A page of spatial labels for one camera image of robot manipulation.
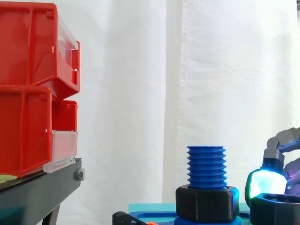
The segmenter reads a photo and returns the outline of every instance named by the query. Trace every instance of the glowing light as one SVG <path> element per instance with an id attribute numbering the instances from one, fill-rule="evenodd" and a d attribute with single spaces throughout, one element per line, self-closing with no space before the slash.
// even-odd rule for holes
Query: glowing light
<path id="1" fill-rule="evenodd" d="M 284 194 L 286 179 L 283 175 L 267 170 L 259 170 L 252 174 L 250 182 L 250 198 L 261 193 Z"/>

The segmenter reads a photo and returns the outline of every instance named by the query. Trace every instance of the red plastic drawer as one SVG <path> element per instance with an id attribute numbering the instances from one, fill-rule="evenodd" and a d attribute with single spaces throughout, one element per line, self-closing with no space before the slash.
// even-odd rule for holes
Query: red plastic drawer
<path id="1" fill-rule="evenodd" d="M 0 86 L 0 109 L 0 175 L 23 177 L 45 165 L 50 173 L 73 163 L 76 102 L 52 102 L 43 86 Z"/>
<path id="2" fill-rule="evenodd" d="M 0 85 L 43 85 L 62 100 L 79 92 L 80 44 L 52 3 L 0 1 Z"/>

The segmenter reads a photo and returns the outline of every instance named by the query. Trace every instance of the curtain fold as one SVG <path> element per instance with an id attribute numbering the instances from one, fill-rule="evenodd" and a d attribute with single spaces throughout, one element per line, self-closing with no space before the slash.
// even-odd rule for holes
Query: curtain fold
<path id="1" fill-rule="evenodd" d="M 176 187 L 188 183 L 186 146 L 224 146 L 244 202 L 267 140 L 300 126 L 299 40 L 293 0 L 183 2 Z"/>

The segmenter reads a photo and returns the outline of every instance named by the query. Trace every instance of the black clamp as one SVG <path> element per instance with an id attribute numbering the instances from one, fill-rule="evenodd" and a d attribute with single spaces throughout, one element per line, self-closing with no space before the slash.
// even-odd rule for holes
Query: black clamp
<path id="1" fill-rule="evenodd" d="M 147 225 L 125 212 L 116 212 L 112 216 L 112 225 Z"/>

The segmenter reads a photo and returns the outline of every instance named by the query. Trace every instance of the yellow object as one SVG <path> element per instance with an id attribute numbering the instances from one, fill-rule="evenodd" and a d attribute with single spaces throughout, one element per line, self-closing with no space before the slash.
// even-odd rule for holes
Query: yellow object
<path id="1" fill-rule="evenodd" d="M 0 175 L 0 184 L 6 182 L 6 181 L 8 181 L 8 180 L 15 180 L 15 179 L 17 179 L 17 178 L 18 178 L 18 177 L 16 177 L 16 176 L 11 176 L 11 175 Z"/>

